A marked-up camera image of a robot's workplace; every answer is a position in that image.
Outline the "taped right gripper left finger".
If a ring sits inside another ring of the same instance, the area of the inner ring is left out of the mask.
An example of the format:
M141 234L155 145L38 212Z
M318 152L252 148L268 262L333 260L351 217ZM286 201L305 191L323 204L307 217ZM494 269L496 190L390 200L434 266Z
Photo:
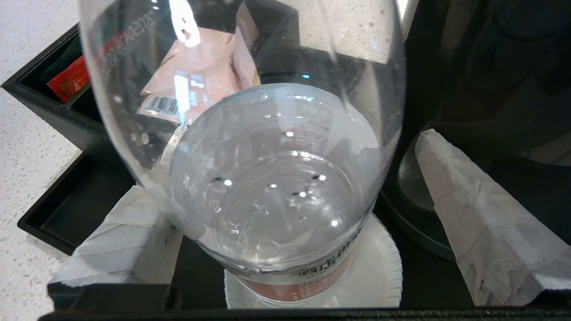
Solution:
M49 284L169 284L182 239L155 200L134 185Z

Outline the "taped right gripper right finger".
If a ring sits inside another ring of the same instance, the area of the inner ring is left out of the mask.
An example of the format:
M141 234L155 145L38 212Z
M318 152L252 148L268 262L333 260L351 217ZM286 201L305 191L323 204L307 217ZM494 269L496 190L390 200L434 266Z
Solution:
M527 305L569 291L570 246L433 129L415 156L475 305Z

